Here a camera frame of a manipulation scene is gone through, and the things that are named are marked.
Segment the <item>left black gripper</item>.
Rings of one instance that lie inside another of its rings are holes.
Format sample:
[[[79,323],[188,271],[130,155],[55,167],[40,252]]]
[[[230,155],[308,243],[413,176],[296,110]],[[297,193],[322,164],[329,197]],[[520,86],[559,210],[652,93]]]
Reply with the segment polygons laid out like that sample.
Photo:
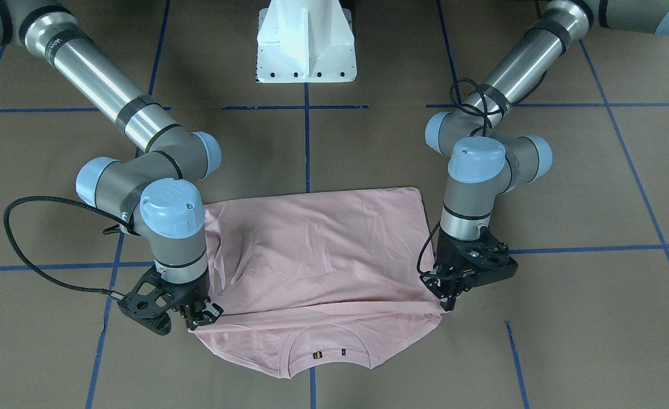
[[[446,312],[454,310],[462,293],[512,278],[518,269],[506,243],[493,236],[487,226],[477,230],[478,238],[471,241],[455,239],[440,226],[434,227],[429,236],[432,239],[438,232],[436,260],[431,271],[420,271],[420,280],[441,299]]]

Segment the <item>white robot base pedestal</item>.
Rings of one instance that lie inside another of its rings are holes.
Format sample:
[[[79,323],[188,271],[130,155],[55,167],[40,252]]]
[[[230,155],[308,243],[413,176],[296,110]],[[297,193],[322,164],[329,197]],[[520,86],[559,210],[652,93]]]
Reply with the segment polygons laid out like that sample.
[[[258,13],[256,80],[264,84],[355,81],[352,20],[345,1],[271,1]]]

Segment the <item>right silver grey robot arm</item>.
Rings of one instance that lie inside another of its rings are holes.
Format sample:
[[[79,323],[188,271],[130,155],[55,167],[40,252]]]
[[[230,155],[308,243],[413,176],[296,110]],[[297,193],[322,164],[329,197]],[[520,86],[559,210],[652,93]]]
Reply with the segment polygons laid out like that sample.
[[[223,309],[210,296],[205,209],[195,181],[221,165],[217,140],[171,118],[60,2],[0,1],[0,47],[8,44],[51,65],[140,151],[129,161],[106,156],[88,161],[77,174],[78,201],[33,196],[8,205],[4,229],[19,259],[55,285],[113,299],[125,316],[160,336],[171,330],[169,311],[179,313],[190,331],[215,323]],[[10,225],[15,207],[35,201],[65,203],[113,220],[106,233],[144,238],[153,266],[125,294],[49,276],[21,251]]]

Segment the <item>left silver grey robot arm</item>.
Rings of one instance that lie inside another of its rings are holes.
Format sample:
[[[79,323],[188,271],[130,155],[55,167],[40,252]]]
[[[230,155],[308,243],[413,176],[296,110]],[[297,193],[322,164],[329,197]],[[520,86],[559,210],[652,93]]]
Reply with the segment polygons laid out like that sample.
[[[465,80],[473,91],[454,111],[429,120],[425,141],[449,163],[436,260],[421,280],[444,311],[462,293],[514,276],[517,262],[490,231],[495,199],[544,176],[553,153],[541,137],[510,137],[496,125],[594,27],[669,36],[669,1],[550,1],[484,81]]]

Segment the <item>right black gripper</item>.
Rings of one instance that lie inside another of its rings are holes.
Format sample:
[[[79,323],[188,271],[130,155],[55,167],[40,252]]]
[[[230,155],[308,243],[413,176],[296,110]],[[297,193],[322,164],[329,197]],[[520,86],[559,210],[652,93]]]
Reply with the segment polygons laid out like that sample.
[[[187,283],[170,283],[155,267],[148,269],[137,285],[118,301],[119,310],[158,336],[172,328],[170,310],[181,314],[189,331],[199,325],[214,324],[223,309],[211,302],[209,272]]]

